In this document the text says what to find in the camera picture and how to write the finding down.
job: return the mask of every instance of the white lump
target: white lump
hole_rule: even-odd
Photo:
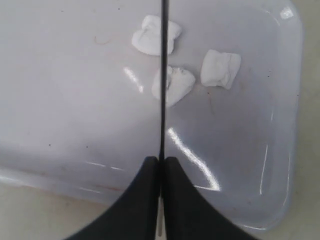
[[[136,31],[131,43],[140,52],[148,55],[161,55],[161,19],[158,16],[147,15],[141,26],[141,30]],[[168,42],[167,53],[174,50],[174,41],[181,34],[181,27],[172,22],[168,22]]]
[[[240,64],[240,55],[220,53],[210,49],[203,60],[201,83],[206,87],[221,86],[229,90],[239,71]]]
[[[166,78],[166,107],[171,107],[179,102],[193,88],[196,82],[195,76],[181,67],[167,67]],[[161,71],[155,74],[152,85],[153,96],[161,99]]]

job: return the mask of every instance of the table surface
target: table surface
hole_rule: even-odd
[[[320,0],[293,0],[305,40],[298,141],[291,207],[262,240],[317,240],[320,228]],[[0,185],[0,239],[60,240],[101,214],[107,206],[29,187]]]

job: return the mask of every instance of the scissors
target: scissors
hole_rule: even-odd
[[[161,0],[161,5],[159,156],[146,157],[120,198],[67,240],[154,240],[157,226],[162,235],[163,216],[168,240],[256,240],[201,196],[176,157],[165,158],[169,0]]]

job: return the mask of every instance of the white clay piece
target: white clay piece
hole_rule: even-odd
[[[166,78],[166,107],[171,107],[179,102],[193,88],[196,82],[195,76],[181,67],[167,67]],[[161,71],[154,76],[152,85],[153,96],[161,99]]]
[[[206,87],[220,86],[227,90],[240,69],[241,57],[234,53],[220,53],[210,49],[204,57],[201,68],[201,83]]]
[[[136,31],[131,43],[140,52],[160,56],[161,55],[161,19],[158,16],[147,15],[142,21],[141,30]],[[168,42],[167,53],[174,50],[174,41],[181,34],[181,27],[172,22],[168,22]]]

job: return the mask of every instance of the white plastic tray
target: white plastic tray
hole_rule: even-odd
[[[0,3],[0,180],[114,202],[157,155],[160,58],[131,46],[156,0]],[[166,154],[234,223],[266,230],[292,189],[303,30],[287,0],[172,0],[169,57],[197,77],[167,111]],[[231,90],[200,84],[209,49],[237,53]]]

